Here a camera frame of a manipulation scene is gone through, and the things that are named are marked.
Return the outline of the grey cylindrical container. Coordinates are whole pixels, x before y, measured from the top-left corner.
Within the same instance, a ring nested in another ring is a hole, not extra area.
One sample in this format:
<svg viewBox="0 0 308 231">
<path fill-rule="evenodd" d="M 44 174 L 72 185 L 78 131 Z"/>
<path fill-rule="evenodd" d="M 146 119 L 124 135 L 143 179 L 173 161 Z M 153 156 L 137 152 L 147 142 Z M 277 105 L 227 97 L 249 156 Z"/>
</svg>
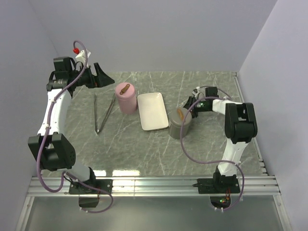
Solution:
<svg viewBox="0 0 308 231">
<path fill-rule="evenodd" d="M 180 131 L 181 131 L 181 127 L 176 127 L 176 126 L 170 126 L 168 127 L 168 132 L 169 132 L 169 135 L 170 137 L 174 138 L 174 139 L 180 139 Z M 182 137 L 184 138 L 188 131 L 190 129 L 190 125 L 185 127 L 183 126 L 183 129 L 182 129 Z"/>
</svg>

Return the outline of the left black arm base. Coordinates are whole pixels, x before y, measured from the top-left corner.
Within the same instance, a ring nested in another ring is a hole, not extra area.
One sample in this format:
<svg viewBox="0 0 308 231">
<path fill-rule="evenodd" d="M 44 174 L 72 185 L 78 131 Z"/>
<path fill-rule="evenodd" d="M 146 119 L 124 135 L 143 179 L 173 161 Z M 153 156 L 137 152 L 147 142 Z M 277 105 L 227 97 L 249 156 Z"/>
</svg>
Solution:
<svg viewBox="0 0 308 231">
<path fill-rule="evenodd" d="M 112 179 L 96 180 L 95 185 L 92 186 L 92 187 L 95 187 L 97 189 L 104 190 L 108 193 L 111 193 L 112 187 L 113 187 L 113 180 Z M 70 188 L 69 188 L 68 192 L 69 192 L 69 194 L 75 194 L 75 195 L 77 195 L 77 194 L 98 194 L 98 193 L 101 193 L 97 190 L 87 188 L 87 187 L 81 185 L 78 182 L 72 182 L 70 184 Z"/>
</svg>

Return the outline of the white rectangular plate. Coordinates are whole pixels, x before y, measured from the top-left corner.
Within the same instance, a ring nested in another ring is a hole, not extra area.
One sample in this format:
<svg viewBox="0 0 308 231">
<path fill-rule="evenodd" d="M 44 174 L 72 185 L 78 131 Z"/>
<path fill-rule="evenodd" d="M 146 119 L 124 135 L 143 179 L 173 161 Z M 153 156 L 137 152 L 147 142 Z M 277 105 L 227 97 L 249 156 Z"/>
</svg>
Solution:
<svg viewBox="0 0 308 231">
<path fill-rule="evenodd" d="M 151 92 L 137 97 L 141 128 L 144 131 L 168 127 L 168 117 L 162 93 Z"/>
</svg>

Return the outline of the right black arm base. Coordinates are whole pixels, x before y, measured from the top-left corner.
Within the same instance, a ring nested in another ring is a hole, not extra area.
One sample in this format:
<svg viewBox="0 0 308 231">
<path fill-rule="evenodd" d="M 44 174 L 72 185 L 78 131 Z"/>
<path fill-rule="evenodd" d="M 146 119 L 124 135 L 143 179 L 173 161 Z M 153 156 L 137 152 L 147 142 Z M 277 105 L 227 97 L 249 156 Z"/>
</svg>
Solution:
<svg viewBox="0 0 308 231">
<path fill-rule="evenodd" d="M 215 179 L 197 179 L 197 183 L 192 185 L 198 188 L 199 194 L 222 194 L 222 193 L 240 193 L 241 189 L 238 180 L 215 180 Z"/>
</svg>

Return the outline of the metal food tongs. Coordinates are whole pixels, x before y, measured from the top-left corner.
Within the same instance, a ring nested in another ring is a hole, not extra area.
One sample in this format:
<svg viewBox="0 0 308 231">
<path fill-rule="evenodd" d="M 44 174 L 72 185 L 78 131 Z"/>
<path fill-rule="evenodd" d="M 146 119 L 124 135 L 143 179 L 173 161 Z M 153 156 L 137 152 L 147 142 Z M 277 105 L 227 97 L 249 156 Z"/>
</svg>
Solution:
<svg viewBox="0 0 308 231">
<path fill-rule="evenodd" d="M 98 114 L 97 114 L 97 109 L 98 109 L 98 107 L 97 107 L 97 95 L 96 94 L 93 95 L 94 131 L 97 135 L 99 135 L 102 132 L 102 130 L 103 130 L 103 128 L 104 128 L 104 126 L 107 122 L 107 119 L 109 118 L 109 115 L 112 111 L 112 108 L 115 104 L 115 101 L 116 101 L 116 96 L 115 96 L 115 94 L 113 94 L 108 108 L 104 111 L 104 113 L 102 115 L 102 122 L 99 124 Z"/>
</svg>

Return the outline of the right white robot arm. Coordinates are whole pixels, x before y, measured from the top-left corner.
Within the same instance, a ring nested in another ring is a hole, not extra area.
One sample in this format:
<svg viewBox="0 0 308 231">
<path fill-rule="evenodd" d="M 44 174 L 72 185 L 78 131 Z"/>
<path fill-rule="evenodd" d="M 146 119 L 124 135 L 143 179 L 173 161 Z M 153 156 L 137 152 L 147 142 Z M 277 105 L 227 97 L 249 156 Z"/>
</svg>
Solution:
<svg viewBox="0 0 308 231">
<path fill-rule="evenodd" d="M 229 95 L 219 97 L 217 87 L 204 86 L 204 97 L 199 98 L 201 87 L 193 90 L 192 96 L 185 104 L 186 112 L 177 110 L 180 117 L 181 129 L 187 116 L 196 118 L 199 112 L 216 112 L 225 116 L 224 132 L 227 144 L 221 160 L 217 164 L 213 177 L 197 179 L 195 187 L 200 194 L 240 193 L 244 184 L 237 180 L 237 172 L 242 154 L 251 140 L 257 135 L 257 120 L 252 103 L 232 101 Z"/>
</svg>

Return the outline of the pink round lid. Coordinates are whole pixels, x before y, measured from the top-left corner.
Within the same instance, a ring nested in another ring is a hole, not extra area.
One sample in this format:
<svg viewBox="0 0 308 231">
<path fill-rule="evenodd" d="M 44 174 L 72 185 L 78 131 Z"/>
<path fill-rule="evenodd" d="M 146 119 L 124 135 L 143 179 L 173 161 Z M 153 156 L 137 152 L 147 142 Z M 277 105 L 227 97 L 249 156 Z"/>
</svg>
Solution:
<svg viewBox="0 0 308 231">
<path fill-rule="evenodd" d="M 115 87 L 115 95 L 118 99 L 129 100 L 135 96 L 135 88 L 131 83 L 122 82 Z"/>
</svg>

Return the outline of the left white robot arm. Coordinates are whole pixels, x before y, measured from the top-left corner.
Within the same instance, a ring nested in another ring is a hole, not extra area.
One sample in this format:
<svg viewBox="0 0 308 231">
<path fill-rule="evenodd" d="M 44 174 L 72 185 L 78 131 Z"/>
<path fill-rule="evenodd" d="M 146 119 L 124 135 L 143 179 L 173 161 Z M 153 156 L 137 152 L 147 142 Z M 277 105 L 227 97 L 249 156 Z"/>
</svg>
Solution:
<svg viewBox="0 0 308 231">
<path fill-rule="evenodd" d="M 99 188 L 93 170 L 77 161 L 73 145 L 64 135 L 68 107 L 77 87 L 102 88 L 114 84 L 100 67 L 94 63 L 95 74 L 86 61 L 71 57 L 54 58 L 54 71 L 46 85 L 48 103 L 45 116 L 36 136 L 29 137 L 28 147 L 35 158 L 37 177 L 49 192 L 57 193 L 64 185 L 65 177 L 76 191 L 93 193 Z M 42 170 L 61 171 L 59 188 L 51 189 L 42 178 Z"/>
</svg>

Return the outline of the grey round lid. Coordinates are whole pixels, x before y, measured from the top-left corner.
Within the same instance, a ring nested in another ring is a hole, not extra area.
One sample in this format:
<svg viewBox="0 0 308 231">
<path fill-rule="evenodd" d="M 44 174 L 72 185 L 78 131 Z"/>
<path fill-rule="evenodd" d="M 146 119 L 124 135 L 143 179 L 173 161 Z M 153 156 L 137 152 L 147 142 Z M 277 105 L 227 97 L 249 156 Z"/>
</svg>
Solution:
<svg viewBox="0 0 308 231">
<path fill-rule="evenodd" d="M 189 126 L 192 122 L 192 115 L 189 112 L 188 115 L 185 117 L 188 110 L 183 107 L 178 107 L 173 109 L 169 114 L 169 125 L 181 127 L 184 124 L 185 127 Z"/>
</svg>

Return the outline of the pink cylindrical container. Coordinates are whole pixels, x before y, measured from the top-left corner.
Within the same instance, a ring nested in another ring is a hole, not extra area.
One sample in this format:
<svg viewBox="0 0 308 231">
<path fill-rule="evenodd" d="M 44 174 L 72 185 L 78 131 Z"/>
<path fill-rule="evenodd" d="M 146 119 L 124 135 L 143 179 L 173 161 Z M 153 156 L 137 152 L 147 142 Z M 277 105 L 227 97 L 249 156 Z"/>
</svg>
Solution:
<svg viewBox="0 0 308 231">
<path fill-rule="evenodd" d="M 130 98 L 129 100 L 126 100 L 126 101 L 117 98 L 117 101 L 119 104 L 120 111 L 124 114 L 128 114 L 128 115 L 132 114 L 137 109 L 136 95 L 133 98 Z"/>
</svg>

